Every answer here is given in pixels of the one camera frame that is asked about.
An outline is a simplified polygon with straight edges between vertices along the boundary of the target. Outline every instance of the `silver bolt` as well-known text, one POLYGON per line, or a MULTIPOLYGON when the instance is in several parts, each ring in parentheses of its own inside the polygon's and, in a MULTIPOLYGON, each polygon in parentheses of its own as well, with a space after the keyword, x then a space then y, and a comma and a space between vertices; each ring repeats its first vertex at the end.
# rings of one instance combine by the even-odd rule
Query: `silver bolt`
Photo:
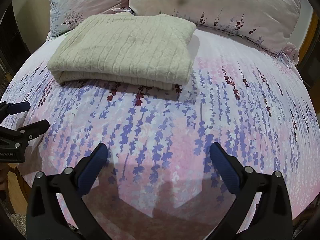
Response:
POLYGON ((41 178, 42 176, 43 176, 43 172, 42 171, 37 172, 37 174, 36 174, 36 178, 37 179, 41 178))
POLYGON ((246 173, 253 173, 253 168, 251 168, 250 166, 244 167, 244 170, 246 173))
POLYGON ((277 178, 281 178, 282 174, 281 174, 280 171, 275 171, 275 176, 276 176, 277 178))
POLYGON ((67 168, 65 168, 64 173, 65 174, 70 174, 72 171, 73 171, 73 168, 67 167, 67 168))

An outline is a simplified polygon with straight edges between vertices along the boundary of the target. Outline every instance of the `mattress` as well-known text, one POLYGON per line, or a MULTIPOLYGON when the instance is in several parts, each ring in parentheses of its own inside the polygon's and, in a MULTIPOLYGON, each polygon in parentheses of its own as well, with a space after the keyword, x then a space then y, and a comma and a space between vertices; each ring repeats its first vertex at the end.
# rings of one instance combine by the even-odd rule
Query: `mattress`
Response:
POLYGON ((235 199, 208 156, 216 141, 257 172, 281 171, 293 217, 319 193, 319 125, 294 68, 240 37, 197 29, 186 86, 165 91, 102 80, 60 86, 46 64, 64 38, 47 41, 15 75, 2 101, 27 100, 31 109, 2 125, 51 124, 30 141, 18 167, 29 185, 37 171, 60 173, 98 143, 107 145, 108 165, 83 200, 113 239, 206 237, 235 199))

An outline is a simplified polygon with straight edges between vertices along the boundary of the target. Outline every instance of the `cable-knit pattern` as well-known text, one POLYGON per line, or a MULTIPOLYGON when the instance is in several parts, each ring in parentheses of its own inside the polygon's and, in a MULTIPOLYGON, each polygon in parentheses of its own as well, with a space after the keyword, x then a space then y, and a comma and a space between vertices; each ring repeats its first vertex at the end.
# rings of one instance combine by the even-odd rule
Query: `cable-knit pattern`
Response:
POLYGON ((170 90, 186 85, 192 22, 165 14, 94 15, 71 31, 48 62, 58 83, 103 79, 170 90))

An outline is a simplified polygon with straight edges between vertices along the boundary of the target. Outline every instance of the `pillow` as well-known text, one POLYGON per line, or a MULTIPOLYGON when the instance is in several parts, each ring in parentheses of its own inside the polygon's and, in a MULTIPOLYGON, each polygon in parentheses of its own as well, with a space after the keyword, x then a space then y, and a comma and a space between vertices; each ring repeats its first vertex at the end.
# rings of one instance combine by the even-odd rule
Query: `pillow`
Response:
POLYGON ((51 36, 74 29, 91 15, 115 13, 117 8, 128 7, 128 3, 128 0, 50 0, 51 36))
POLYGON ((298 21, 301 0, 129 0, 129 6, 138 16, 181 17, 280 54, 298 21))

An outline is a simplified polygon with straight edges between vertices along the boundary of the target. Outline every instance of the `floral bedsheet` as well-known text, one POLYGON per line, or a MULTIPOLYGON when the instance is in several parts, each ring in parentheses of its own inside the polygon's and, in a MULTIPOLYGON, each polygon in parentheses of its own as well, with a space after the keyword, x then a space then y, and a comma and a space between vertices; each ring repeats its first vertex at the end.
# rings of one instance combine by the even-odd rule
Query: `floral bedsheet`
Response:
POLYGON ((83 200, 113 239, 206 237, 235 198, 208 156, 215 141, 257 172, 280 170, 293 217, 320 191, 319 125, 307 90, 284 62, 240 37, 196 30, 184 87, 101 80, 60 86, 46 64, 63 39, 47 41, 14 77, 2 101, 27 100, 31 109, 2 125, 51 124, 19 165, 30 185, 37 171, 60 173, 99 142, 107 145, 108 164, 83 200))

